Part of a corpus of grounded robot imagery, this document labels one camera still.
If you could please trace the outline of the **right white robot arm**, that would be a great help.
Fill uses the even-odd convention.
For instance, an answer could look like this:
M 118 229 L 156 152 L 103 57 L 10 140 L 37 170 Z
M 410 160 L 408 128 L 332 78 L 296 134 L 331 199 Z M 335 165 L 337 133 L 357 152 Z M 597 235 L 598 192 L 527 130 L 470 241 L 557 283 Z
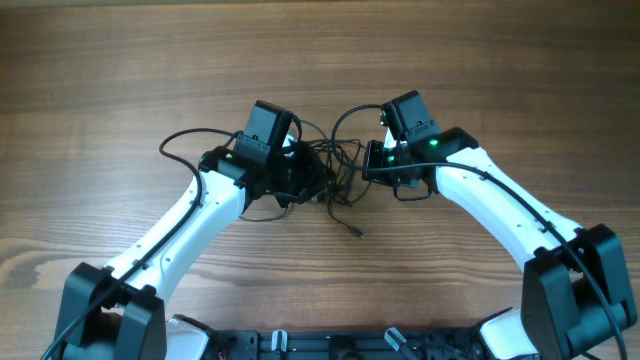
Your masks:
M 624 252 L 606 225 L 585 228 L 528 193 L 460 128 L 443 131 L 417 91 L 379 107 L 363 178 L 398 190 L 424 185 L 476 219 L 523 272 L 521 305 L 483 321 L 489 359 L 572 359 L 637 321 Z

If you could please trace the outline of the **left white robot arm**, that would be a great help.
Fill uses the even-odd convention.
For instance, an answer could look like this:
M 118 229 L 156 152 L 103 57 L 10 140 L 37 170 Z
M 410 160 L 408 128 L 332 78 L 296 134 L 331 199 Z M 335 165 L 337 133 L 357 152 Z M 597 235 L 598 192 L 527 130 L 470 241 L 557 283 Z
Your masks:
M 102 267 L 80 263 L 67 277 L 46 359 L 221 359 L 209 327 L 166 306 L 200 254 L 264 195 L 281 207 L 326 185 L 322 162 L 291 135 L 292 112 L 255 103 L 244 130 L 188 168 L 179 200 L 134 245 Z

